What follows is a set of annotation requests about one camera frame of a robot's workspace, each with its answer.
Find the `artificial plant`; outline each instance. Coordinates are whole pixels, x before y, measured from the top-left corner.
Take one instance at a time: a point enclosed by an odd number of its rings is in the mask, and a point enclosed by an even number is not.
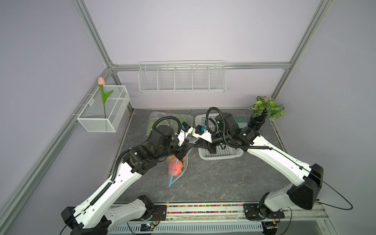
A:
[[[266,96],[258,96],[256,104],[249,107],[253,110],[253,118],[266,114],[270,121],[275,121],[278,118],[286,115],[283,104],[276,105],[274,99]]]
[[[102,103],[103,103],[103,109],[105,111],[105,118],[106,118],[105,103],[106,103],[107,98],[114,92],[114,90],[105,93],[105,91],[103,90],[103,85],[105,85],[106,82],[102,77],[98,78],[98,84],[99,84],[100,93],[102,94]]]

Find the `pink tulip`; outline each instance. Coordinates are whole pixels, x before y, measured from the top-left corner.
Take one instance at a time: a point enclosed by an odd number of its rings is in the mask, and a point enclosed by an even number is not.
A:
[[[102,77],[98,77],[98,84],[99,85],[105,85],[106,82],[105,82],[105,80]]]

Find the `white plastic basket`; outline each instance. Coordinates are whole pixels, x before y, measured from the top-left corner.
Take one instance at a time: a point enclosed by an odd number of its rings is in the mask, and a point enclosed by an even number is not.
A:
[[[104,85],[103,90],[105,93],[113,90],[105,104],[107,118],[99,87],[77,117],[88,132],[116,132],[129,103],[130,98],[125,86]]]
[[[226,90],[226,70],[222,64],[142,66],[139,90],[153,92],[211,92]]]
[[[213,118],[215,120],[215,117],[217,115],[218,115],[218,113],[210,113],[209,118]],[[195,126],[197,126],[197,125],[205,126],[205,117],[206,117],[206,114],[197,115],[194,118]],[[214,130],[214,128],[215,128],[214,124],[211,121],[208,121],[208,126],[211,130]],[[217,153],[216,154],[210,154],[207,149],[199,148],[199,155],[204,160],[229,159],[229,158],[240,157],[241,155],[243,155],[243,150],[231,148],[229,146],[226,146],[225,149],[221,149],[220,146],[217,146]]]

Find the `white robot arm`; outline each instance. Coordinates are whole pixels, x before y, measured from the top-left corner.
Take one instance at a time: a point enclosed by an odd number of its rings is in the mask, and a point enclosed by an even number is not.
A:
[[[131,184],[154,167],[159,159],[175,155],[182,160],[193,147],[205,148],[214,153],[216,146],[223,142],[229,146],[237,143],[236,147],[264,160],[291,182],[277,192],[266,193],[258,204],[245,205],[247,219],[269,218],[273,212],[292,205],[311,209],[321,188],[323,169],[317,164],[310,166],[293,158],[249,127],[240,129],[232,115],[222,115],[219,109],[217,111],[220,113],[216,118],[219,133],[212,133],[202,126],[193,128],[185,122],[180,123],[176,117],[159,119],[143,144],[124,151],[116,159],[112,176],[97,191],[80,205],[67,207],[61,213],[64,222],[72,229],[71,235],[105,235],[112,228],[132,219],[150,219],[153,204],[146,196],[140,196],[134,202],[115,209],[110,206]],[[157,127],[165,119],[177,121],[179,134],[168,126]],[[185,141],[185,137],[191,132],[198,138],[195,144]]]

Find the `plastic bag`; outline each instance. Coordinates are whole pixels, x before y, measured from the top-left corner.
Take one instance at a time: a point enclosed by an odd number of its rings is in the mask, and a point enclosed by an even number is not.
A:
[[[169,179],[168,187],[177,181],[177,179],[179,179],[187,170],[189,152],[190,151],[188,151],[187,155],[183,158],[183,162],[179,161],[179,159],[177,159],[174,155],[167,158]]]
[[[148,125],[148,127],[146,129],[146,135],[149,135],[150,130],[152,129],[153,124],[158,119],[160,119],[161,117],[165,117],[165,116],[174,116],[174,117],[177,117],[179,119],[180,123],[183,123],[183,121],[185,121],[188,125],[194,127],[194,125],[193,125],[194,124],[193,123],[193,116],[191,116],[191,115],[188,115],[188,114],[171,114],[171,113],[167,113],[167,112],[156,112],[156,111],[154,111],[149,116],[149,125]],[[160,123],[158,123],[157,126],[159,126],[159,125],[170,126],[170,127],[172,127],[172,129],[174,129],[175,132],[177,132],[177,122],[175,120],[171,120],[171,119],[163,120]]]

